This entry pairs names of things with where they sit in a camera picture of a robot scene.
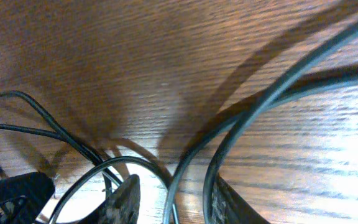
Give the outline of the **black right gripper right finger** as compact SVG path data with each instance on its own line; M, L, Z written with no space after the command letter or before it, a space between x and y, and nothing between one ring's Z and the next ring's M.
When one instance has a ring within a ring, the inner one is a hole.
M220 176L214 183L212 200L213 224L269 224Z

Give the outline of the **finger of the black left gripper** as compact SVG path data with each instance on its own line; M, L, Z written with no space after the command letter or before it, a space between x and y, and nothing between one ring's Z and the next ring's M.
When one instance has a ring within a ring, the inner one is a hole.
M0 223L35 222L54 191L53 180L41 172L0 180Z

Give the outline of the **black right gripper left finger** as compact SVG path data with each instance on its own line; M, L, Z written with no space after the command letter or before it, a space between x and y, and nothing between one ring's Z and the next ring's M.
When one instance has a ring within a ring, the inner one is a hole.
M136 224L140 208L140 179L130 175L99 207L79 224Z

